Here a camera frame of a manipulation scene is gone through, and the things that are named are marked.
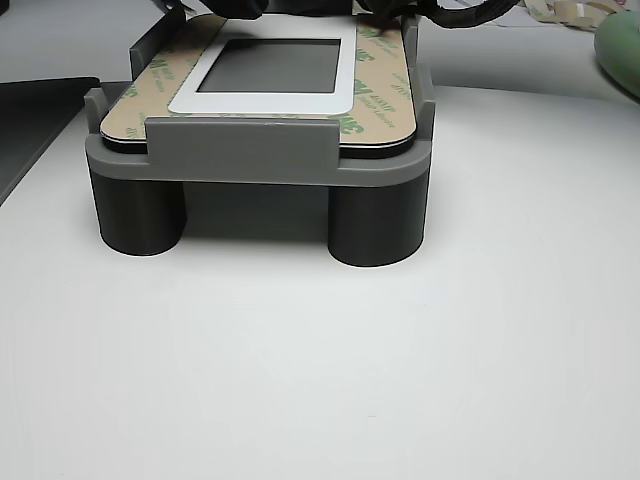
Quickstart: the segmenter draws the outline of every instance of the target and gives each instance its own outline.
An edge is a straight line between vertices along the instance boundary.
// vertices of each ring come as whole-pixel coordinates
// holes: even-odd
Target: white desk
[[[437,96],[425,243],[372,270],[321,190],[109,250],[77,118],[0,208],[0,478],[640,478],[640,110]]]

